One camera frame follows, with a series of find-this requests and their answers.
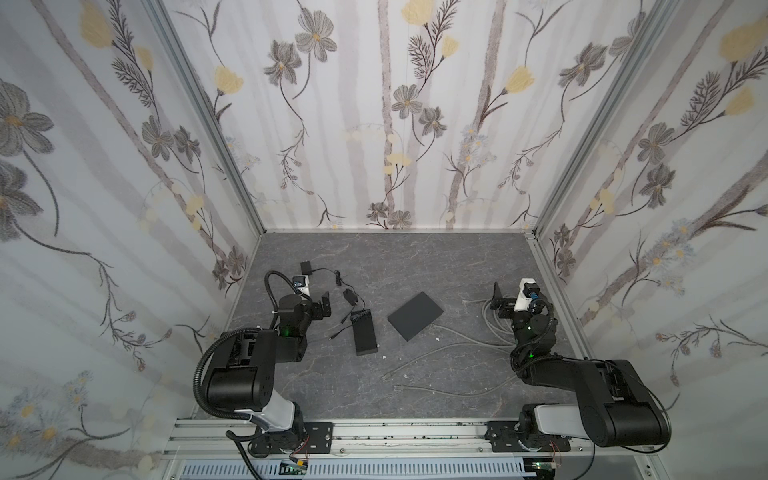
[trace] red wire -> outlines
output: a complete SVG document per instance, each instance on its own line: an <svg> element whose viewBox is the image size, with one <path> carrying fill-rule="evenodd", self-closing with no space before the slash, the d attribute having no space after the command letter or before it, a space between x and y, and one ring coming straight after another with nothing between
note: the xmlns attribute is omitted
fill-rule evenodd
<svg viewBox="0 0 768 480"><path fill-rule="evenodd" d="M290 456L292 456L292 457L293 457L295 454L297 454L297 453L301 452L302 450L304 450L304 448L306 447L306 444L307 444L309 441L310 441L310 436L309 436L309 435L307 435L307 436L306 436L306 440L304 440L304 445L301 445L301 447L299 447L299 449L298 449L298 450L294 450L294 451L293 451L293 453L292 453L292 454L290 454Z"/></svg>

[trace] black cable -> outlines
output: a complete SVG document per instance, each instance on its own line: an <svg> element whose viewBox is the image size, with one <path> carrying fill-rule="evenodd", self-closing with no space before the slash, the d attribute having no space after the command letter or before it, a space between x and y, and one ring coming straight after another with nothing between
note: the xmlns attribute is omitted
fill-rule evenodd
<svg viewBox="0 0 768 480"><path fill-rule="evenodd" d="M594 442L592 442L592 458L590 458L590 460L589 460L589 465L587 465L587 469L586 469L586 470L584 470L584 471L581 473L581 475L579 475L579 476L578 476L578 477L576 477L576 478L573 478L572 480L578 480L578 479L580 479L581 477L583 477L584 475L586 475L586 474L587 474L587 472L589 472L589 469L590 469L590 468L592 468L592 464L594 463L594 453L595 453L595 451L597 451L597 449L598 449L598 446L597 446L597 445L595 445L595 444L594 444Z"/></svg>
<svg viewBox="0 0 768 480"><path fill-rule="evenodd" d="M270 298L270 302L272 302L272 311L275 312L272 317L272 323L270 324L270 330L274 329L275 325L277 325L277 300L275 300L275 296L272 293L272 287L270 286L270 277L272 275L277 275L285 280L296 295L302 294L284 273L278 272L277 270L270 270L264 274L264 288L266 289L266 295Z"/></svg>
<svg viewBox="0 0 768 480"><path fill-rule="evenodd" d="M320 268L313 269L312 272L314 273L314 272L317 272L319 270L326 270L326 271L329 271L329 272L333 273L334 277L336 278L336 286L344 285L344 286L349 287L352 290L352 292L355 293L357 298L362 300L362 309L361 310L365 310L366 309L366 299L364 299L362 296L360 296L359 293L357 293L357 290L355 290L354 286L349 285L347 282L344 281L344 279L341 277L341 272L339 270L331 270L330 268L325 268L324 266L322 266Z"/></svg>
<svg viewBox="0 0 768 480"><path fill-rule="evenodd" d="M335 339L337 336L339 336L339 334L340 334L341 332L343 332L344 330L346 330L346 329L350 328L351 326L352 326L352 324L350 323L349 325L345 326L344 328L342 328L342 329L341 329L341 330L339 330L338 332L336 332L336 333L334 333L333 335L331 335L330 337L328 337L328 340L333 340L333 339Z"/></svg>
<svg viewBox="0 0 768 480"><path fill-rule="evenodd" d="M243 443L237 440L243 437L238 437L237 435L235 435L235 433L232 430L227 430L227 432L224 433L224 435L226 435L228 439L235 442L237 451L240 453L240 457L243 458L243 462L245 462L245 466L248 468L248 472L250 472L250 474L253 475L253 477L256 480L263 480L261 475L259 475L259 472L257 472L256 469L253 467L253 463L251 463L250 459L248 458L248 455L245 453L245 448L243 448Z"/></svg>
<svg viewBox="0 0 768 480"><path fill-rule="evenodd" d="M220 419L245 420L247 422L255 423L262 430L266 431L269 429L270 426L267 425L258 416L254 416L244 412L228 412L227 410L220 410L212 406L210 403L208 403L208 399L206 398L205 393L203 392L203 386L202 386L203 372L205 370L205 365L208 363L208 359L210 359L211 356L214 354L214 351L217 348L219 348L219 346L221 346L222 343L226 342L227 340L229 340L234 336L238 336L243 333L258 333L260 331L261 331L260 328L247 326L241 329L230 330L229 332L222 333L221 336L217 338L203 353L203 356L200 357L200 361L197 362L197 367L195 367L194 376L192 377L192 393L194 394L194 399L197 402L197 404L208 415L212 415Z"/></svg>

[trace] gray cable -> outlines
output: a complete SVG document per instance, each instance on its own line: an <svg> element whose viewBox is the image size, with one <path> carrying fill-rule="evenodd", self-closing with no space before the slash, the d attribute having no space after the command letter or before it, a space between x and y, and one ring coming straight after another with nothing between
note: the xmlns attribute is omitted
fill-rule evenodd
<svg viewBox="0 0 768 480"><path fill-rule="evenodd" d="M450 333L458 335L458 336L462 337L463 339L467 339L467 340L469 340L472 343L476 343L478 345L483 345L483 346L492 346L492 347L494 347L496 349L501 350L502 352L506 352L506 350L504 350L504 347L507 346L507 345L496 345L495 343L481 342L480 340L475 340L473 338L470 338L470 337L466 336L463 333L457 332L456 330L454 330L452 328L448 328L447 326L444 326L444 325L438 325L436 323L433 323L430 326L434 326L435 328L439 328L439 329L443 329L443 330L448 330Z"/></svg>
<svg viewBox="0 0 768 480"><path fill-rule="evenodd" d="M491 392L494 392L495 390L500 389L502 386L510 383L513 378L506 379L504 382L499 383L497 386L485 390L484 392L480 393L452 393L452 392L443 392L442 390L435 390L435 389L428 389L427 387L423 386L411 386L411 385L395 385L395 390L421 390L423 392L432 392L432 393L439 393L440 395L446 395L446 396L452 396L452 397L459 397L462 399L466 398L475 398L483 395L488 395Z"/></svg>
<svg viewBox="0 0 768 480"><path fill-rule="evenodd" d="M496 331L499 331L500 333L504 333L506 335L514 335L514 333L512 332L512 329L511 329L510 326L504 325L501 322L501 319L498 318L498 311L497 310L493 310L493 317L494 317L494 320L495 320L495 322L496 322L496 324L498 326L494 326L493 324L491 324L491 321L488 320L488 310L489 310L489 307L491 305L491 301L492 300L493 299L486 299L486 300L463 300L463 302L464 302L464 304L467 304L467 303L482 303L481 314L482 314L483 321L485 322L485 325L488 327L488 329L491 331L491 333L493 333L496 336L496 338L498 338L499 340L502 341L503 345L495 345L493 343L481 342L479 340L475 340L473 338L470 338L470 337L464 335L463 333L457 332L456 330L454 330L452 328L449 328L447 326L437 325L437 324L433 323L432 326L435 326L435 327L437 327L439 329L447 330L447 331L449 331L451 333L454 333L455 335L458 335L458 336L460 336L460 337L462 337L464 339L469 340L469 342L452 343L450 345L441 346L441 347L439 347L437 349L431 350L431 351L429 351L427 353L424 353L424 354L422 354L420 356L417 356L413 360L410 360L410 361L408 361L406 363L403 363L401 366L399 366L399 367L397 367L395 369L392 369L392 370L388 371L387 373L382 375L381 379L382 380L391 379L392 376L394 376L397 372L399 372L400 370L404 369L405 367L410 366L413 363L416 363L419 360L421 360L421 359L423 359L423 358L425 358L427 356L432 355L433 353L440 352L442 350L451 348L453 346L476 345L476 346L482 346L482 347L489 348L489 349L494 349L494 350L497 350L499 352L508 353L508 350L506 350L505 347L507 347L507 346L514 346L515 344L513 342L510 342L509 340L499 336L496 333ZM429 389L429 388L426 388L426 387L410 386L410 385L395 385L395 390L400 390L400 391L402 391L402 390L422 390L422 391L426 391L426 392L440 393L441 395L465 398L465 397L483 396L483 395L486 395L486 394L488 394L490 392L494 392L496 389L501 388L503 385L505 385L510 380L512 380L512 379L507 379L503 383L493 387L492 389L487 390L485 392L481 392L481 393L467 393L467 394L451 393L451 392L443 392L442 390L434 390L434 389Z"/></svg>
<svg viewBox="0 0 768 480"><path fill-rule="evenodd" d="M396 369L389 370L387 373L382 375L382 380L389 380L389 379L391 379L392 376L395 375L400 370L404 369L405 367L407 367L407 366L409 366L409 365L411 365L413 363L418 362L419 360L423 359L424 357L432 355L433 353L437 353L437 352L440 352L441 350L449 349L452 346L468 346L468 345L477 346L478 344L474 343L474 342L459 342L459 343L451 343L450 345L446 345L446 346L441 346L438 349L434 349L434 350L432 350L430 352L427 352L427 353L425 353L423 355L419 355L419 356L417 356L416 358L414 358L413 360L411 360L409 362L403 363L401 366L397 367ZM484 347L489 348L489 349L499 350L499 348L495 347L495 346L483 345L483 344L480 344L479 346L484 346Z"/></svg>

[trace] floral wallpaper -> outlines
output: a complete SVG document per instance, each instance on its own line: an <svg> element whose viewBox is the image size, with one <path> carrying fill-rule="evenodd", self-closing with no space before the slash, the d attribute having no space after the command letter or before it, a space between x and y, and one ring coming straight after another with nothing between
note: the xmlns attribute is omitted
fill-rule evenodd
<svg viewBox="0 0 768 480"><path fill-rule="evenodd" d="M159 478L257 237L140 4L0 5L7 478Z"/></svg>
<svg viewBox="0 0 768 480"><path fill-rule="evenodd" d="M671 407L673 478L768 466L766 114L765 5L682 2L540 232L595 354Z"/></svg>
<svg viewBox="0 0 768 480"><path fill-rule="evenodd" d="M652 2L165 0L268 228L530 229Z"/></svg>

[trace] metal bracket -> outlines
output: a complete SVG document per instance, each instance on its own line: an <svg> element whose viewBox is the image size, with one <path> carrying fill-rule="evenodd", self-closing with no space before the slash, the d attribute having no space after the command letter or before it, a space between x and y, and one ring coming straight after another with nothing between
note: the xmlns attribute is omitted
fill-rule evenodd
<svg viewBox="0 0 768 480"><path fill-rule="evenodd" d="M309 438L305 450L308 453L331 453L333 444L332 422L307 422L304 424Z"/></svg>
<svg viewBox="0 0 768 480"><path fill-rule="evenodd" d="M526 449L519 442L521 434L515 430L517 422L488 422L485 439L491 443L494 453L553 452L551 443L559 452L571 451L571 443L559 435L533 435L535 443L541 444L538 450Z"/></svg>

